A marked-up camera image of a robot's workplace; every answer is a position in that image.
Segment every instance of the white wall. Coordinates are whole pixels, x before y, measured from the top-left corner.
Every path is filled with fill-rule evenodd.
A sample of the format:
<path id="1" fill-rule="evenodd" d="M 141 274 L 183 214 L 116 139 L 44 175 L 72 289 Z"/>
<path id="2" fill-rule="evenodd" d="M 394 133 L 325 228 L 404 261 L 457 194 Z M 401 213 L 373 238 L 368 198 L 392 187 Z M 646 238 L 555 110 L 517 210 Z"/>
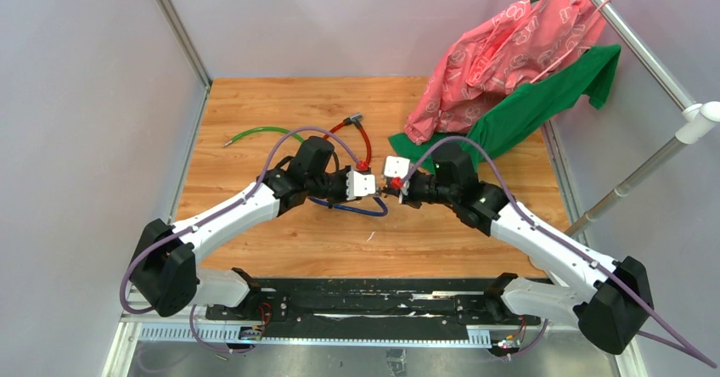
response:
<path id="1" fill-rule="evenodd" d="M 697 101 L 720 98 L 720 0 L 613 4 Z M 603 40 L 620 41 L 611 29 Z M 606 107 L 597 112 L 582 102 L 555 121 L 583 210 L 683 125 L 674 103 L 627 48 Z M 620 258 L 632 255 L 645 264 L 658 312 L 715 361 L 720 361 L 720 324 L 712 321 L 720 305 L 719 148 L 716 130 L 684 150 L 588 231 L 591 243 L 603 252 Z M 644 329 L 662 334 L 652 320 Z M 679 352 L 639 339 L 652 376 L 717 375 Z"/>
<path id="2" fill-rule="evenodd" d="M 155 0 L 0 0 L 0 375 L 99 375 L 203 92 Z"/>
<path id="3" fill-rule="evenodd" d="M 213 78 L 429 75 L 516 0 L 172 0 Z"/>

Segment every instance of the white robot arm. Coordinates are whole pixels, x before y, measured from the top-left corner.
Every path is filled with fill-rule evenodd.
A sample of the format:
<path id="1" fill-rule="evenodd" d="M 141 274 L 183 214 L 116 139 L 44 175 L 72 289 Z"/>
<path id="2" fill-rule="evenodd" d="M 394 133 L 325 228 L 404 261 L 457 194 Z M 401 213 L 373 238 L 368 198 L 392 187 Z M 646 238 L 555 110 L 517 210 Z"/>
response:
<path id="1" fill-rule="evenodd" d="M 266 175 L 250 198 L 251 183 L 243 192 L 198 216 L 172 225 L 155 220 L 146 226 L 136 249 L 148 248 L 171 233 L 182 233 L 177 240 L 159 248 L 141 262 L 130 280 L 161 316 L 171 316 L 188 304 L 220 304 L 238 307 L 250 292 L 252 278 L 234 269 L 228 271 L 197 268 L 215 249 L 261 222 L 278 217 L 301 205 L 307 196 L 331 203 L 354 200 L 374 194 L 375 178 L 349 166 L 336 173 L 325 173 L 333 146 L 324 139 L 310 137 L 294 158 L 286 158 Z M 399 197 L 401 203 L 419 207 L 422 202 L 451 208 L 460 221 L 525 252 L 544 270 L 557 275 L 565 285 L 544 284 L 504 273 L 486 291 L 488 309 L 515 315 L 533 315 L 556 323 L 578 327 L 597 347 L 620 353 L 635 336 L 647 314 L 636 308 L 596 265 L 588 265 L 536 226 L 552 228 L 536 218 L 534 226 L 518 214 L 497 186 L 480 182 L 469 156 L 456 144 L 448 143 L 433 153 L 436 175 L 415 172 L 400 188 L 383 191 Z M 388 157 L 384 176 L 397 184 L 407 175 L 409 160 Z M 596 262 L 620 274 L 650 305 L 650 287 L 639 262 L 624 262 L 591 250 L 552 229 Z"/>

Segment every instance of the cloth pile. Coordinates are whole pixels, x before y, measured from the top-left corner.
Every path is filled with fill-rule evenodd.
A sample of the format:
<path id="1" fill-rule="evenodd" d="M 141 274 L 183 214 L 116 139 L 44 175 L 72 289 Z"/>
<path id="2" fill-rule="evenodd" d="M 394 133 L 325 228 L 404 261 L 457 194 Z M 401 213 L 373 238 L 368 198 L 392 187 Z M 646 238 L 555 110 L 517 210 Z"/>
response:
<path id="1" fill-rule="evenodd" d="M 605 27 L 595 9 L 589 0 L 522 0 L 464 33 L 432 73 L 405 132 L 390 138 L 393 149 L 417 160 L 439 132 L 460 132 L 494 158 L 583 93 L 601 107 L 620 47 L 593 48 Z"/>

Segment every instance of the pink cloth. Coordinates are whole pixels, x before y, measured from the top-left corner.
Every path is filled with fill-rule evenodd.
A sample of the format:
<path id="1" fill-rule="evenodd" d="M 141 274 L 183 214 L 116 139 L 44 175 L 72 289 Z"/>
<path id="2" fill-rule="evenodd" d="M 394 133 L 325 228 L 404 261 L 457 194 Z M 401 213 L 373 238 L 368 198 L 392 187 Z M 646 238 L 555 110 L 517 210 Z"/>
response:
<path id="1" fill-rule="evenodd" d="M 522 0 L 468 31 L 437 64 L 405 133 L 416 144 L 437 132 L 468 132 L 520 84 L 562 70 L 597 42 L 605 27 L 589 0 Z"/>

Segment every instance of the cable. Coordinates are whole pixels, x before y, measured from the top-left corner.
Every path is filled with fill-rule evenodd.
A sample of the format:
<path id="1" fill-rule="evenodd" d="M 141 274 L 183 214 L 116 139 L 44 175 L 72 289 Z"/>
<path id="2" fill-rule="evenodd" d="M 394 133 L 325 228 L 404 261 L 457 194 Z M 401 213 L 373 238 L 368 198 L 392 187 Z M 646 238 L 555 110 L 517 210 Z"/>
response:
<path id="1" fill-rule="evenodd" d="M 235 135 L 234 137 L 232 137 L 232 139 L 230 139 L 229 141 L 227 141 L 222 147 L 223 147 L 223 148 L 227 148 L 228 146 L 232 145 L 233 143 L 238 142 L 240 139 L 245 138 L 245 137 L 247 137 L 248 135 L 252 135 L 253 133 L 257 133 L 257 132 L 281 132 L 281 133 L 288 133 L 289 131 L 290 131 L 289 129 L 285 129 L 285 128 L 281 128 L 281 127 L 257 127 L 257 128 L 252 128 L 252 129 L 248 129 L 247 131 L 243 131 L 243 132 Z M 294 137 L 295 139 L 297 139 L 298 141 L 300 141 L 300 142 L 304 141 L 304 139 L 303 139 L 300 135 L 297 135 L 297 134 L 296 134 L 296 135 L 293 135 L 293 137 Z"/>
<path id="2" fill-rule="evenodd" d="M 233 203 L 230 203 L 229 205 L 226 205 L 222 209 L 215 211 L 214 213 L 210 214 L 208 217 L 203 218 L 202 220 L 199 220 L 194 226 L 183 228 L 182 230 L 179 230 L 176 233 L 170 234 L 167 237 L 158 240 L 156 243 L 153 243 L 150 247 L 146 248 L 138 256 L 135 257 L 135 259 L 130 262 L 130 265 L 127 267 L 127 270 L 125 271 L 125 274 L 122 276 L 122 281 L 120 283 L 120 304 L 125 311 L 128 313 L 131 313 L 133 315 L 141 315 L 143 313 L 148 313 L 153 310 L 153 307 L 145 307 L 143 309 L 136 309 L 134 307 L 130 306 L 130 302 L 127 301 L 127 297 L 125 296 L 127 291 L 127 284 L 130 281 L 130 276 L 132 275 L 132 272 L 135 271 L 135 268 L 138 267 L 140 262 L 147 258 L 153 251 L 158 250 L 163 245 L 166 245 L 167 243 L 173 241 L 174 239 L 177 239 L 179 237 L 182 237 L 183 235 L 189 233 L 192 231 L 193 227 L 200 228 L 204 225 L 206 225 L 208 222 L 211 222 L 212 220 L 215 220 L 219 216 L 222 216 L 223 214 L 227 213 L 228 211 L 231 211 L 235 207 L 239 205 L 243 205 L 248 199 L 250 199 L 255 193 L 257 193 L 257 190 L 260 189 L 262 186 L 262 181 L 265 179 L 265 175 L 267 174 L 267 169 L 270 167 L 270 162 L 273 160 L 273 157 L 278 152 L 278 149 L 280 148 L 280 145 L 287 140 L 287 138 L 291 137 L 293 134 L 296 134 L 298 132 L 304 132 L 304 131 L 317 131 L 321 133 L 329 134 L 332 139 L 337 141 L 337 143 L 342 146 L 345 151 L 350 155 L 352 160 L 355 163 L 359 163 L 360 160 L 357 158 L 357 155 L 355 155 L 354 152 L 350 149 L 349 146 L 340 138 L 338 138 L 335 134 L 332 132 L 329 132 L 323 128 L 320 127 L 301 127 L 294 129 L 292 131 L 287 132 L 276 144 L 273 146 L 273 148 L 270 150 L 270 154 L 267 156 L 267 159 L 265 160 L 265 165 L 262 167 L 260 176 L 257 177 L 257 180 L 255 181 L 255 185 L 250 189 L 250 191 L 247 192 L 245 197 L 240 198 Z"/>
<path id="3" fill-rule="evenodd" d="M 515 333 L 508 335 L 508 337 L 506 337 L 506 339 L 513 339 L 519 334 L 522 334 L 522 337 L 520 338 L 520 342 L 522 342 L 522 340 L 525 339 L 525 330 L 527 327 L 527 323 L 525 321 L 525 315 L 522 315 L 521 317 L 522 317 L 522 321 L 520 322 L 520 327 L 517 329 L 517 331 Z"/>
<path id="4" fill-rule="evenodd" d="M 522 336 L 520 337 L 520 343 L 525 341 L 525 332 L 527 332 L 527 323 L 525 322 L 525 316 L 522 317 L 522 323 L 523 323 L 523 329 L 522 329 Z"/>
<path id="5" fill-rule="evenodd" d="M 360 124 L 360 121 L 354 121 L 355 127 L 360 131 L 360 135 L 363 135 L 363 141 L 365 141 L 365 149 L 368 150 L 368 153 L 365 155 L 365 163 L 370 166 L 370 160 L 373 158 L 373 147 L 370 146 L 370 138 L 368 138 L 368 133 L 365 132 L 365 128 L 363 128 L 363 125 Z"/>
<path id="6" fill-rule="evenodd" d="M 346 124 L 345 124 L 345 122 L 343 121 L 343 122 L 339 123 L 338 125 L 330 128 L 330 131 L 331 131 L 332 133 L 336 133 L 336 132 L 338 132 L 340 129 L 342 129 L 342 127 L 344 127 L 345 125 L 346 125 Z M 325 135 L 325 136 L 323 137 L 323 139 L 327 139 L 328 137 L 329 137 L 329 135 Z"/>
<path id="7" fill-rule="evenodd" d="M 195 338 L 195 341 L 197 341 L 198 343 L 200 343 L 200 345 L 203 346 L 205 349 L 210 350 L 210 351 L 212 351 L 212 352 L 223 353 L 223 354 L 225 354 L 225 353 L 230 353 L 230 354 L 242 354 L 242 353 L 247 353 L 247 352 L 249 352 L 249 351 L 251 351 L 252 349 L 255 348 L 255 347 L 253 346 L 253 347 L 250 347 L 250 348 L 248 348 L 248 349 L 229 349 L 229 348 L 228 348 L 228 349 L 220 349 L 220 348 L 215 347 L 215 346 L 211 345 L 210 343 L 202 340 L 202 338 L 200 337 L 200 334 L 199 334 L 198 331 L 195 329 L 194 317 L 195 317 L 195 308 L 196 308 L 196 307 L 197 307 L 197 305 L 193 305 L 192 309 L 190 309 L 190 333 L 193 334 L 193 337 Z"/>
<path id="8" fill-rule="evenodd" d="M 487 164 L 492 169 L 492 172 L 495 174 L 495 177 L 498 178 L 498 182 L 500 183 L 500 187 L 503 188 L 503 191 L 505 192 L 505 195 L 508 196 L 510 204 L 513 206 L 513 209 L 517 211 L 517 213 L 525 219 L 528 224 L 530 224 L 533 228 L 535 228 L 540 233 L 543 233 L 550 237 L 551 239 L 557 241 L 561 245 L 563 245 L 568 250 L 575 253 L 577 256 L 581 257 L 585 262 L 587 263 L 593 263 L 594 259 L 589 256 L 588 254 L 585 254 L 582 250 L 576 248 L 576 246 L 572 245 L 571 243 L 567 242 L 566 240 L 562 239 L 560 236 L 557 236 L 547 230 L 546 228 L 540 227 L 535 224 L 535 222 L 520 208 L 520 206 L 517 204 L 517 200 L 515 200 L 515 197 L 510 193 L 510 190 L 508 189 L 508 184 L 504 181 L 503 176 L 500 174 L 500 171 L 498 167 L 495 165 L 495 162 L 490 159 L 490 156 L 485 152 L 485 150 L 477 143 L 472 141 L 471 139 L 468 139 L 466 137 L 460 137 L 460 136 L 452 136 L 452 137 L 446 137 L 443 138 L 436 143 L 434 143 L 432 146 L 430 146 L 429 149 L 425 151 L 425 153 L 422 155 L 422 157 L 415 163 L 415 165 L 410 169 L 407 175 L 402 178 L 401 183 L 405 183 L 409 178 L 418 170 L 418 168 L 425 162 L 425 160 L 430 156 L 430 154 L 437 149 L 439 146 L 446 142 L 450 141 L 459 141 L 459 142 L 466 142 L 475 147 L 475 149 L 480 152 L 483 158 L 487 161 Z M 604 267 L 602 264 L 598 264 L 597 266 L 598 270 L 602 272 L 604 275 L 606 275 L 609 279 L 611 279 L 613 282 L 615 282 L 626 294 L 628 294 L 635 302 L 640 305 L 647 313 L 650 315 L 667 333 L 669 333 L 675 340 L 677 340 L 680 345 L 683 346 L 686 350 L 681 350 L 681 352 L 684 352 L 691 357 L 694 357 L 701 362 L 707 364 L 708 366 L 712 367 L 713 369 L 717 368 L 717 363 L 713 362 L 708 356 L 706 356 L 704 353 L 702 353 L 700 350 L 698 350 L 695 346 L 690 344 L 687 339 L 685 339 L 681 334 L 679 334 L 675 329 L 670 326 L 670 324 L 663 319 L 655 310 L 650 307 L 650 305 L 647 304 L 647 302 L 643 301 L 638 294 L 635 293 L 634 290 L 632 290 L 627 284 L 622 282 L 621 279 L 619 279 L 614 273 L 612 273 L 611 270 Z M 660 343 L 667 344 L 668 340 L 661 338 L 660 336 L 652 335 L 650 333 L 643 332 L 643 337 L 647 337 L 649 339 L 659 341 Z M 674 349 L 678 349 L 677 345 L 668 345 Z"/>
<path id="9" fill-rule="evenodd" d="M 314 197 L 308 197 L 311 201 L 319 204 L 324 205 L 325 207 L 329 207 L 330 209 L 337 209 L 337 210 L 344 210 L 344 211 L 351 211 L 353 213 L 363 214 L 364 216 L 371 216 L 371 217 L 385 217 L 387 216 L 388 210 L 387 205 L 382 201 L 382 199 L 378 196 L 373 197 L 373 200 L 375 200 L 375 203 L 380 206 L 380 209 L 382 211 L 370 211 L 370 210 L 364 210 L 359 209 L 356 207 L 350 207 L 348 205 L 331 205 L 325 200 L 315 199 Z"/>
<path id="10" fill-rule="evenodd" d="M 269 323 L 269 320 L 265 321 L 265 309 L 262 307 L 262 305 L 257 307 L 260 309 L 260 321 L 262 325 L 260 326 L 260 337 L 262 338 L 265 335 L 265 326 Z"/>
<path id="11" fill-rule="evenodd" d="M 548 325 L 550 325 L 550 321 L 545 319 L 543 322 L 542 328 L 540 328 L 540 332 L 537 333 L 537 336 L 535 336 L 535 339 L 533 339 L 527 346 L 521 348 L 518 352 L 515 354 L 507 354 L 502 357 L 488 357 L 488 358 L 482 358 L 478 361 L 478 363 L 492 363 L 492 362 L 505 362 L 509 363 L 512 361 L 512 359 L 516 357 L 520 357 L 525 355 L 525 353 L 528 353 L 530 350 L 532 350 L 533 347 L 537 346 L 537 343 L 540 343 L 540 340 L 545 335 L 545 331 L 548 330 Z"/>
<path id="12" fill-rule="evenodd" d="M 365 155 L 365 163 L 369 164 L 370 158 L 372 157 L 372 148 L 370 147 L 370 138 L 368 138 L 368 134 L 365 132 L 365 128 L 363 128 L 363 126 L 360 125 L 359 122 L 356 122 L 355 124 L 356 124 L 355 127 L 360 131 L 360 134 L 363 136 L 363 140 L 365 141 L 365 149 L 367 150 L 367 154 Z M 335 132 L 339 131 L 342 127 L 345 127 L 345 126 L 346 126 L 346 123 L 341 122 L 340 124 L 330 128 L 330 132 L 335 133 Z M 230 139 L 223 145 L 223 148 L 227 147 L 230 144 L 235 143 L 235 142 L 239 141 L 240 139 L 245 138 L 248 135 L 251 135 L 253 133 L 257 133 L 257 132 L 288 133 L 289 131 L 290 131 L 289 129 L 282 128 L 282 127 L 251 128 L 251 129 L 248 129 L 247 131 L 243 131 L 243 132 L 235 135 L 232 139 Z M 300 143 L 303 143 L 305 141 L 305 139 L 303 137 L 301 137 L 300 135 L 293 135 L 293 138 L 300 141 Z M 340 170 L 340 162 L 338 161 L 338 157 L 337 157 L 336 153 L 333 153 L 333 160 L 335 161 L 335 170 L 336 171 Z M 349 211 L 349 212 L 357 213 L 357 214 L 363 214 L 365 216 L 384 217 L 384 216 L 387 216 L 387 213 L 388 213 L 387 206 L 379 197 L 373 197 L 373 199 L 375 200 L 375 203 L 377 203 L 380 206 L 380 209 L 382 209 L 382 211 L 370 211 L 370 210 L 364 210 L 364 209 L 350 207 L 350 206 L 344 206 L 344 205 L 332 205 L 331 206 L 328 202 L 326 202 L 324 200 L 316 199 L 314 197 L 309 197 L 308 199 L 317 205 L 324 205 L 325 207 L 330 207 L 330 208 L 334 208 L 337 210 Z"/>

